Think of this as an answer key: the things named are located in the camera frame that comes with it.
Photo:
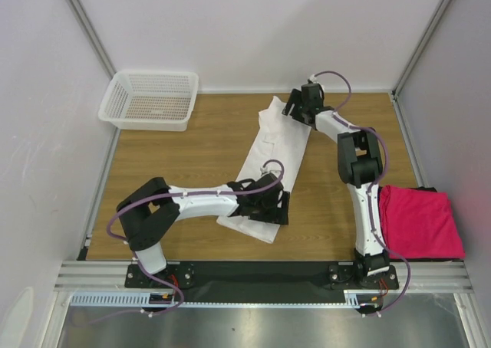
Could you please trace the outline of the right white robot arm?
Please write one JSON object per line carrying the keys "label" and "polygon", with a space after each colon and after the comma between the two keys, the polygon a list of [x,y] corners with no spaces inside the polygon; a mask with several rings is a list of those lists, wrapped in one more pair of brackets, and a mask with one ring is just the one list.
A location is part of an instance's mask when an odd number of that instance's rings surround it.
{"label": "right white robot arm", "polygon": [[384,165],[375,131],[355,126],[342,119],[333,107],[325,106],[322,87],[313,82],[292,90],[282,114],[323,133],[337,144],[338,175],[353,203],[356,240],[353,264],[330,266],[331,286],[381,287],[386,291],[399,288],[381,229],[378,182],[384,174]]}

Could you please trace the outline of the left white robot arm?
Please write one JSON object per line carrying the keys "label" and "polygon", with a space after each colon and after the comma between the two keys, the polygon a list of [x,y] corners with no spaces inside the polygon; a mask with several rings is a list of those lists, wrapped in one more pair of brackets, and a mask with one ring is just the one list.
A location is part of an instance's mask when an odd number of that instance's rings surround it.
{"label": "left white robot arm", "polygon": [[117,214],[130,250],[143,265],[142,278],[159,287],[169,277],[160,241],[174,223],[224,216],[287,225],[289,201],[290,192],[271,172],[208,189],[182,189],[155,177],[120,202]]}

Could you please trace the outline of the folded pink t shirt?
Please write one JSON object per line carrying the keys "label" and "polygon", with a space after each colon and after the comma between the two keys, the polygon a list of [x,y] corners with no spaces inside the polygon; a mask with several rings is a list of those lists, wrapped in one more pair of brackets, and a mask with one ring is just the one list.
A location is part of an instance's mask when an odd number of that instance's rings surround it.
{"label": "folded pink t shirt", "polygon": [[406,259],[464,259],[448,195],[386,185],[379,194],[386,246]]}

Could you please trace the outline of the folded black t shirt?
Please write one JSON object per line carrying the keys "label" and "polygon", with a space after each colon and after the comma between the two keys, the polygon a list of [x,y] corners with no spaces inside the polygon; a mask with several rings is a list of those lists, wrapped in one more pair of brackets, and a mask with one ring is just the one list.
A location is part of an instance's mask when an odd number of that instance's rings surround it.
{"label": "folded black t shirt", "polygon": [[417,257],[464,259],[466,252],[448,195],[434,187],[420,187],[417,191],[421,192],[416,207]]}

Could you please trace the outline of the white plastic basket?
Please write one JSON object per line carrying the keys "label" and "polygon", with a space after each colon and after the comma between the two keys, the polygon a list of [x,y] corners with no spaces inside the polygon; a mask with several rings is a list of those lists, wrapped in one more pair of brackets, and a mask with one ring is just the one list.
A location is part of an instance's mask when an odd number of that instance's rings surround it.
{"label": "white plastic basket", "polygon": [[120,130],[184,132],[198,87],[193,72],[122,70],[110,81],[98,118]]}

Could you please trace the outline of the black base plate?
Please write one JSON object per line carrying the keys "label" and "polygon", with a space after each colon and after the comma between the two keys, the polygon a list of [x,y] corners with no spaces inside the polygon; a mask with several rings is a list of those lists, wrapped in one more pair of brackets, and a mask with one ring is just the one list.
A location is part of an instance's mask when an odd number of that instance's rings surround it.
{"label": "black base plate", "polygon": [[399,288],[394,266],[363,277],[351,261],[178,261],[156,277],[176,284],[188,303],[338,303],[345,290]]}

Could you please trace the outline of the right corner aluminium post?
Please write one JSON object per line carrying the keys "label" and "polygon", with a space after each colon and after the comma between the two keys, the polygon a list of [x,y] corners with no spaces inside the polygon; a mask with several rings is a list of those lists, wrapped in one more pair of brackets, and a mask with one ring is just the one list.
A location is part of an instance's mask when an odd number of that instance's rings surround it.
{"label": "right corner aluminium post", "polygon": [[439,0],[430,20],[425,27],[423,34],[421,35],[414,52],[411,54],[408,62],[406,63],[400,77],[397,79],[394,88],[392,89],[392,96],[397,99],[400,96],[403,88],[417,66],[419,60],[423,56],[427,46],[431,42],[435,32],[440,26],[443,17],[447,13],[448,8],[451,6],[453,0]]}

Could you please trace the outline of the corner aluminium post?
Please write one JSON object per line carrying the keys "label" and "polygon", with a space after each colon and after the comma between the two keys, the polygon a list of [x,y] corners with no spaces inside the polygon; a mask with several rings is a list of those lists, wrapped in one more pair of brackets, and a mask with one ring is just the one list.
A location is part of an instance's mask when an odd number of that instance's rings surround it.
{"label": "corner aluminium post", "polygon": [[75,20],[79,24],[89,45],[93,49],[96,58],[99,60],[101,67],[109,78],[112,78],[117,70],[114,67],[110,55],[107,53],[102,40],[100,39],[87,11],[81,0],[65,0],[72,11]]}
{"label": "corner aluminium post", "polygon": [[397,79],[394,88],[392,89],[392,96],[397,99],[400,96],[403,88],[417,66],[419,60],[423,56],[427,46],[431,42],[435,32],[440,26],[443,17],[447,13],[448,8],[451,6],[453,0],[439,0],[430,20],[425,27],[423,34],[421,35],[414,52],[411,54],[408,62],[406,63],[400,77]]}

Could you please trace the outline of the aluminium frame rail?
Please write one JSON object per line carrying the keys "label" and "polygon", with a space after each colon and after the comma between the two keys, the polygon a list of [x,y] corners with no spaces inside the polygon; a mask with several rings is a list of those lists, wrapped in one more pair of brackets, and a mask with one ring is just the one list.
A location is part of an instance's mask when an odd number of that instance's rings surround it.
{"label": "aluminium frame rail", "polygon": [[395,262],[399,288],[390,291],[345,290],[344,300],[322,304],[231,304],[188,303],[176,284],[145,275],[135,261],[67,261],[55,283],[57,291],[70,295],[73,307],[119,307],[144,313],[179,309],[316,309],[354,310],[362,316],[380,316],[413,297],[433,300],[437,305],[448,297],[461,314],[475,304],[466,268],[457,261],[416,262],[410,266]]}

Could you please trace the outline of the left corner aluminium post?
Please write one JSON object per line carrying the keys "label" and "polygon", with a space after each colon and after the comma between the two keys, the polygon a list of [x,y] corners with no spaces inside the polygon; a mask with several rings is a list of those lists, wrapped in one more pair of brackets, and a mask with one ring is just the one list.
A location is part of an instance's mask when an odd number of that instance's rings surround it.
{"label": "left corner aluminium post", "polygon": [[81,0],[65,0],[72,11],[75,20],[79,24],[89,45],[93,49],[96,58],[99,60],[101,67],[109,78],[112,78],[117,70],[114,67],[110,55],[107,53],[102,40],[100,39],[87,11]]}

